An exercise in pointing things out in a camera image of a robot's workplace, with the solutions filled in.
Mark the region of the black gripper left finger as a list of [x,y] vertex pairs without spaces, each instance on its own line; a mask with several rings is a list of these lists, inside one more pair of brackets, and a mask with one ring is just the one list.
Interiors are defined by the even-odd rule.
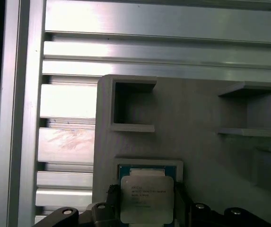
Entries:
[[93,204],[82,213],[76,208],[62,207],[35,224],[36,227],[119,227],[121,188],[109,186],[105,202]]

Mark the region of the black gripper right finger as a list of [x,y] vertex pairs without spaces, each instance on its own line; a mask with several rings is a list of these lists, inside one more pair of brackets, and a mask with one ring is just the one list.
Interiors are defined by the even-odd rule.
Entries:
[[220,214],[204,203],[193,202],[183,183],[175,183],[174,190],[175,218],[180,227],[271,227],[243,208],[227,208]]

